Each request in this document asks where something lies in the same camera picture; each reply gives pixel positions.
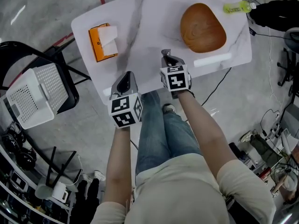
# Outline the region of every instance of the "concrete floor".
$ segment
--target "concrete floor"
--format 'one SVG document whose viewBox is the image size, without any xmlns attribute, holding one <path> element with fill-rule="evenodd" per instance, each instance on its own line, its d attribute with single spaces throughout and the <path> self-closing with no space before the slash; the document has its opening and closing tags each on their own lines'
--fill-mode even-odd
<svg viewBox="0 0 299 224">
<path fill-rule="evenodd" d="M 270 0 L 257 1 L 264 3 Z M 0 0 L 0 41 L 21 41 L 41 51 L 45 50 L 71 33 L 71 21 L 74 18 L 96 6 L 100 6 L 100 0 Z M 267 28 L 252 24 L 250 26 L 260 34 L 269 34 Z M 270 32 L 272 35 L 283 35 L 271 29 Z M 277 82 L 284 75 L 276 66 L 278 61 L 285 64 L 285 57 L 282 55 L 283 39 L 272 38 L 270 42 L 268 37 L 256 35 L 251 37 L 251 43 L 252 61 L 232 68 L 204 106 L 221 126 L 229 142 L 237 143 L 240 136 L 250 129 L 260 130 L 259 123 L 268 109 L 281 111 L 288 103 L 290 84 L 277 86 Z M 65 50 L 64 56 L 67 62 L 80 57 L 76 43 Z M 18 62 L 9 71 L 6 85 L 30 59 L 32 57 Z M 81 59 L 72 66 L 86 72 Z M 225 72 L 226 70 L 222 70 L 193 79 L 192 91 L 200 103 L 213 91 Z M 77 76 L 73 78 L 75 81 L 80 79 Z M 74 109 L 57 115 L 53 121 L 30 129 L 29 133 L 48 156 L 52 147 L 57 146 L 60 152 L 56 156 L 57 164 L 65 161 L 70 151 L 76 150 L 85 173 L 92 173 L 96 169 L 105 174 L 114 126 L 110 122 L 107 107 L 103 105 L 91 81 L 77 85 L 77 90 L 80 102 Z M 171 102 L 167 91 L 158 92 L 162 104 Z M 179 103 L 173 101 L 173 104 L 178 113 L 184 116 Z M 274 120 L 275 116 L 269 112 L 264 118 L 263 127 L 269 128 Z M 132 141 L 137 145 L 140 129 L 141 125 L 131 128 Z M 134 177 L 137 157 L 134 146 L 131 154 Z M 38 163 L 43 169 L 43 164 L 40 161 Z M 67 172 L 70 176 L 75 176 L 79 168 L 80 163 L 74 158 Z"/>
</svg>

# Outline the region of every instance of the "marble table top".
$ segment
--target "marble table top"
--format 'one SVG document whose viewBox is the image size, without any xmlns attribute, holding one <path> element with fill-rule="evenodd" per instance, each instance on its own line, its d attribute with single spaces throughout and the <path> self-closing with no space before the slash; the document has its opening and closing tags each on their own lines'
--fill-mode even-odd
<svg viewBox="0 0 299 224">
<path fill-rule="evenodd" d="M 107 104 L 109 99 L 103 91 L 128 70 L 134 72 L 141 94 L 162 88 L 159 72 L 163 49 L 171 49 L 173 56 L 182 58 L 193 78 L 250 62 L 251 43 L 246 14 L 225 14 L 222 10 L 225 3 L 238 1 L 241 0 L 114 0 L 75 18 L 71 28 L 103 103 Z M 199 54 L 184 44 L 180 20 L 194 3 L 208 5 L 222 24 L 227 34 L 222 48 Z M 88 30 L 106 22 L 117 26 L 119 54 L 97 63 Z M 230 60 L 194 67 L 194 60 L 228 52 L 232 54 Z"/>
</svg>

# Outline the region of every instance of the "yellow bottle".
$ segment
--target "yellow bottle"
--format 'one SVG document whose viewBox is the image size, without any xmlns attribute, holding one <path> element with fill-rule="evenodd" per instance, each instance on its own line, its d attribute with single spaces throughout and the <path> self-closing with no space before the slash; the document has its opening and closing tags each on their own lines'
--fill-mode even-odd
<svg viewBox="0 0 299 224">
<path fill-rule="evenodd" d="M 226 3 L 223 6 L 223 11 L 225 13 L 250 13 L 252 9 L 256 9 L 256 4 L 247 1 Z"/>
</svg>

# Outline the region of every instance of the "orange box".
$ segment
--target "orange box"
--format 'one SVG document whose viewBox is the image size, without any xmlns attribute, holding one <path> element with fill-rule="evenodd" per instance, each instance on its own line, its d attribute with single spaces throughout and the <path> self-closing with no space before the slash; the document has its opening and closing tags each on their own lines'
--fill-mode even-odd
<svg viewBox="0 0 299 224">
<path fill-rule="evenodd" d="M 90 43 L 91 43 L 92 48 L 93 48 L 94 57 L 95 57 L 95 60 L 97 62 L 104 61 L 104 60 L 109 59 L 111 57 L 115 57 L 118 54 L 118 53 L 115 53 L 115 54 L 112 54 L 112 55 L 109 55 L 109 56 L 104 55 L 104 51 L 103 51 L 101 41 L 100 41 L 100 38 L 99 38 L 98 28 L 100 28 L 100 27 L 109 27 L 109 26 L 110 26 L 109 23 L 104 23 L 104 24 L 99 25 L 97 27 L 91 28 L 88 31 L 89 38 L 90 38 Z"/>
</svg>

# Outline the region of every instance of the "black headphones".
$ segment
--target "black headphones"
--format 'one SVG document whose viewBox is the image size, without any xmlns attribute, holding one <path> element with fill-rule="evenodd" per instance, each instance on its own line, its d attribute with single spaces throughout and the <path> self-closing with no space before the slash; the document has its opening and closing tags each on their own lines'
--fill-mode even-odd
<svg viewBox="0 0 299 224">
<path fill-rule="evenodd" d="M 19 123 L 13 122 L 1 136 L 5 148 L 15 154 L 17 164 L 24 170 L 31 170 L 36 164 L 36 153 L 33 149 L 23 147 L 26 137 Z"/>
</svg>

